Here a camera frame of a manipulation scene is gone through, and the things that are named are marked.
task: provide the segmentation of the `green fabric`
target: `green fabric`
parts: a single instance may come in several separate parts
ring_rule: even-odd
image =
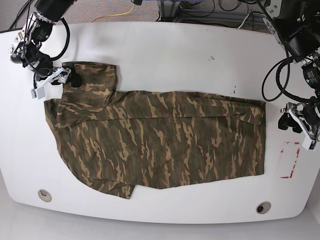
[[[116,91],[116,66],[76,62],[78,89],[44,103],[64,163],[102,193],[264,173],[265,103],[201,92]]]

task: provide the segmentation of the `floor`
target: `floor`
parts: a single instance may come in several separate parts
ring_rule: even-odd
[[[34,11],[33,5],[37,2],[32,1],[31,12]],[[189,9],[202,10],[211,12],[214,3],[215,11],[221,11],[218,0],[203,0],[200,4],[194,6],[185,6]],[[16,18],[19,9],[25,4],[26,0],[0,0],[0,31],[7,30]],[[236,0],[220,0],[221,5],[225,9],[232,9],[237,5]],[[130,0],[79,0],[72,6],[65,15],[65,19],[69,24],[88,23],[99,16],[124,13],[131,9]],[[241,3],[235,10],[238,13],[247,13],[249,10],[259,11],[257,5],[248,5]],[[141,6],[136,6],[134,10],[127,15],[103,18],[99,21],[136,21],[136,22],[154,22],[159,16],[158,5],[155,0],[144,0]],[[17,23],[17,27],[23,27],[26,23],[27,11],[21,16]]]

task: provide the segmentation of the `camouflage pattern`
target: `camouflage pattern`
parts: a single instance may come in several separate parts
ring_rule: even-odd
[[[75,177],[129,199],[264,173],[265,103],[201,92],[116,91],[116,66],[76,62],[83,84],[45,102],[58,151]]]

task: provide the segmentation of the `white table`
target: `white table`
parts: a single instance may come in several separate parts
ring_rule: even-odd
[[[269,34],[217,26],[101,22],[70,26],[71,40],[62,59],[117,65],[118,90],[202,91],[262,100],[268,70],[285,57]],[[103,194],[79,182],[61,160],[45,121],[43,99],[31,97],[33,73],[13,64],[8,49],[15,32],[0,34],[0,168],[9,195],[19,203],[77,215],[137,222],[209,224],[295,217],[304,209],[320,168],[319,155],[300,149],[302,134],[278,129],[285,96],[266,105],[265,174],[157,190],[134,189],[130,200]],[[42,51],[56,56],[66,31],[56,26]],[[278,93],[274,75],[266,94]],[[310,97],[299,65],[293,65],[288,91]],[[62,86],[46,88],[47,99],[60,98]],[[293,163],[297,161],[292,178]],[[46,203],[38,190],[52,195]],[[256,207],[270,202],[271,210]]]

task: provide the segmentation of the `metal stand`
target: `metal stand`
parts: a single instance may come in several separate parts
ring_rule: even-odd
[[[157,1],[161,22],[173,22],[177,18],[177,9],[180,1]]]

